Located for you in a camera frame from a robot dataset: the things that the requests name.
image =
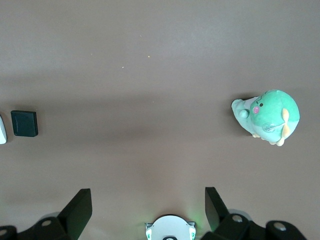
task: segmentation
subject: black square object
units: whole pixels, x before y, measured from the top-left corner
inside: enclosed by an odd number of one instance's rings
[[[38,135],[37,114],[34,111],[11,111],[13,133],[16,136],[35,137]]]

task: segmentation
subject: yellow fin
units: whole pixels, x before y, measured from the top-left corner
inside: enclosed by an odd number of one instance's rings
[[[282,137],[279,141],[276,142],[276,145],[281,147],[285,143],[285,139]]]
[[[282,129],[282,137],[287,138],[289,137],[289,134],[290,134],[290,128],[287,124],[285,124]]]
[[[289,112],[285,108],[282,109],[282,118],[283,118],[284,122],[287,124],[289,121]]]

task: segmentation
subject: green plush toy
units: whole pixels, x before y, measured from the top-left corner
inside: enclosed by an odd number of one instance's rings
[[[282,146],[300,120],[295,100],[281,90],[270,90],[248,100],[234,100],[231,107],[245,130],[271,145]]]

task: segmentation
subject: black bracket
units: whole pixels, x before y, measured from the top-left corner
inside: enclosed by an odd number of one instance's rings
[[[90,189],[81,189],[57,217],[46,217],[17,233],[14,226],[0,226],[0,240],[77,240],[92,215]]]
[[[289,222],[273,220],[263,228],[243,215],[229,213],[214,187],[205,188],[205,214],[211,231],[201,240],[307,240]]]

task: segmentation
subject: white circular device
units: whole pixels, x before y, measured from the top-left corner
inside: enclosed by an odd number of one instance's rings
[[[4,122],[0,116],[0,144],[5,144],[7,142],[7,134]]]
[[[194,240],[196,223],[176,215],[166,215],[145,224],[147,240]]]

